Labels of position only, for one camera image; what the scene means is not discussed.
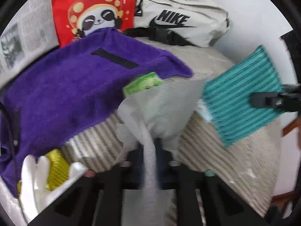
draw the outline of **newspaper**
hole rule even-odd
[[[59,45],[51,0],[28,0],[0,36],[0,89],[39,56]]]

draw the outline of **panda eye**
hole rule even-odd
[[[115,15],[114,15],[113,11],[110,9],[106,9],[106,10],[102,11],[101,17],[106,21],[111,21],[111,20],[115,19]]]
[[[95,21],[95,16],[90,15],[87,18],[84,19],[84,21],[82,22],[82,30],[86,31],[88,29],[90,29]]]

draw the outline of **teal cloth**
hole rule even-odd
[[[262,45],[205,85],[202,98],[225,146],[250,135],[281,114],[274,109],[253,108],[249,96],[254,92],[282,92],[278,73]]]

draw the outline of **red packaging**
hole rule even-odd
[[[104,27],[132,28],[136,0],[52,0],[61,46]]]

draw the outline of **green package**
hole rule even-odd
[[[123,94],[125,97],[127,97],[133,93],[160,86],[163,83],[164,81],[157,75],[156,72],[151,72],[135,79],[130,84],[126,85],[123,88]]]

